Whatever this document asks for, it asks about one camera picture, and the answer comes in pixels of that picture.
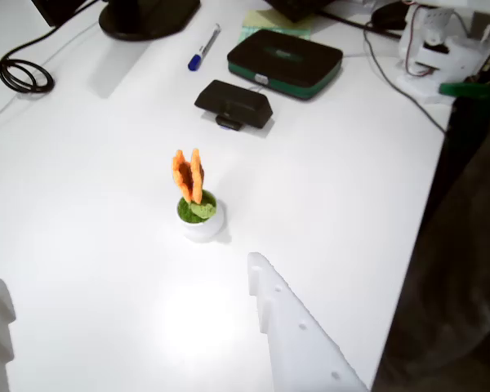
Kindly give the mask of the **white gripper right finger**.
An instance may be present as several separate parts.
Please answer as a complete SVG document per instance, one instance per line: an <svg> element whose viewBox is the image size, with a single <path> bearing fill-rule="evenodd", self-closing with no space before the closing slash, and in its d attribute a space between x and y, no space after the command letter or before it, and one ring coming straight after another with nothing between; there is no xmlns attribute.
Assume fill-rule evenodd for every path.
<svg viewBox="0 0 490 392"><path fill-rule="evenodd" d="M276 391L367 391L339 346L259 252L247 256L249 294L267 335Z"/></svg>

